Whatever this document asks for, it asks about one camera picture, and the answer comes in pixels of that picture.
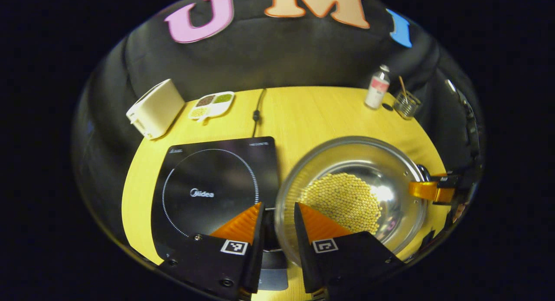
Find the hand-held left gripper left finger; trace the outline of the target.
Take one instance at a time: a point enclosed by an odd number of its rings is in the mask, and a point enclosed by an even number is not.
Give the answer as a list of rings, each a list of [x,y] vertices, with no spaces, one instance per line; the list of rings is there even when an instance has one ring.
[[[189,237],[158,272],[216,301],[249,301],[258,292],[265,204],[259,202],[210,235]]]

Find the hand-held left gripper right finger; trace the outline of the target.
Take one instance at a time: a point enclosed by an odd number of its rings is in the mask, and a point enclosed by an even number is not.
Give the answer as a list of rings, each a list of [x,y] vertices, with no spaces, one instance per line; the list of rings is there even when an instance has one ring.
[[[303,203],[295,203],[294,223],[311,295],[363,295],[406,267],[369,232],[349,232]]]

